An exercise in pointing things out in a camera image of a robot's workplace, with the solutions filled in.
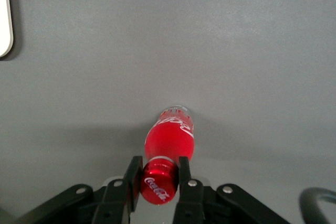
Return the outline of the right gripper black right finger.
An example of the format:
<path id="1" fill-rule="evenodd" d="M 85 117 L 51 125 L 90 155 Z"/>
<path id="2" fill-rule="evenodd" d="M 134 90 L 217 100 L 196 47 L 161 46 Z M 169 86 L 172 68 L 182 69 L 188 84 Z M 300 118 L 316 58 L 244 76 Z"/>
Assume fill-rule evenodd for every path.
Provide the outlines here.
<path id="1" fill-rule="evenodd" d="M 175 207 L 173 224 L 203 223 L 203 184 L 191 177 L 189 159 L 179 158 L 179 190 L 180 195 Z"/>

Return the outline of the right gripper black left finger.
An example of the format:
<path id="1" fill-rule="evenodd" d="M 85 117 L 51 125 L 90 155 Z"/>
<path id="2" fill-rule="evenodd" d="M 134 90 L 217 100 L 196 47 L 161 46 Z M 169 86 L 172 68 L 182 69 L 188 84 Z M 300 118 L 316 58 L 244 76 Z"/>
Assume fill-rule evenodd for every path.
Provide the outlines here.
<path id="1" fill-rule="evenodd" d="M 124 177 L 108 183 L 92 223 L 130 223 L 140 195 L 142 171 L 142 156 L 133 157 Z"/>

